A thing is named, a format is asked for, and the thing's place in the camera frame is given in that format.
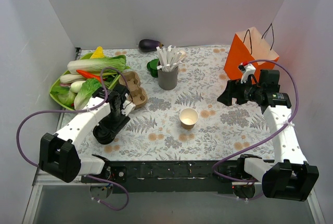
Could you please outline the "brown paper coffee cup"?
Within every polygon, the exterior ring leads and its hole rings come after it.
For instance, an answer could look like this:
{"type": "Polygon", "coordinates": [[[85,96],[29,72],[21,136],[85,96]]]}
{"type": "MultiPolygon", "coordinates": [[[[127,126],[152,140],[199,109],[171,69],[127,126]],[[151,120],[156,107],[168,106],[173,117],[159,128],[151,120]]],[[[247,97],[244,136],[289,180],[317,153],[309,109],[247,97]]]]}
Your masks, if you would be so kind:
{"type": "Polygon", "coordinates": [[[193,108],[185,108],[180,112],[181,126],[184,129],[192,129],[198,121],[198,113],[193,108]]]}

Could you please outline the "cardboard cup carrier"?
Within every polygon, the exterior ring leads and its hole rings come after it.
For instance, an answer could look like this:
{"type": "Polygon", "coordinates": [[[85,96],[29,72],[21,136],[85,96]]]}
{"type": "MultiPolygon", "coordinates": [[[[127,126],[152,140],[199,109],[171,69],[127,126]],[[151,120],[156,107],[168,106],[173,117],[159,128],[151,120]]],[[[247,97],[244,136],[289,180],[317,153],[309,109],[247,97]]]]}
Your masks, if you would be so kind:
{"type": "Polygon", "coordinates": [[[146,91],[141,87],[141,82],[138,74],[135,71],[123,73],[130,94],[129,100],[135,104],[135,109],[142,108],[148,101],[146,91]]]}

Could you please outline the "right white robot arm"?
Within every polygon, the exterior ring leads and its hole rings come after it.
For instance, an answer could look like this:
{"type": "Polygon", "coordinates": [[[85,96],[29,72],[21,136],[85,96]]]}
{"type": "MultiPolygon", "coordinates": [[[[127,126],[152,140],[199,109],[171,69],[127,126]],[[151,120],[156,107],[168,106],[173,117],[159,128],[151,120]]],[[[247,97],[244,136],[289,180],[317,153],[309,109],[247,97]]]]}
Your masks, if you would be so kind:
{"type": "Polygon", "coordinates": [[[279,91],[279,71],[261,70],[259,81],[253,75],[245,82],[229,80],[218,102],[230,106],[236,99],[239,105],[255,102],[267,122],[274,147],[275,164],[266,163],[261,157],[243,154],[237,159],[236,177],[241,181],[254,178],[262,184],[268,198],[305,201],[314,187],[319,172],[309,165],[303,155],[291,120],[291,101],[288,94],[279,91]]]}

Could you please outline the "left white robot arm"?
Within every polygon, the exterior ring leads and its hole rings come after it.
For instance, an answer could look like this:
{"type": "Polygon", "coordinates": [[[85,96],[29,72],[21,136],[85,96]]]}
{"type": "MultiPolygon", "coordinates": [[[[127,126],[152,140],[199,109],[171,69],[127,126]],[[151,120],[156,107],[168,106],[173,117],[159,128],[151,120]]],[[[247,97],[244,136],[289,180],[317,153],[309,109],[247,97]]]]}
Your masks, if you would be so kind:
{"type": "Polygon", "coordinates": [[[120,84],[112,90],[98,88],[82,113],[56,133],[43,135],[39,168],[67,183],[85,175],[106,182],[111,175],[108,160],[98,155],[79,156],[78,148],[90,133],[103,145],[114,140],[130,120],[133,107],[126,102],[129,94],[128,88],[120,84]]]}

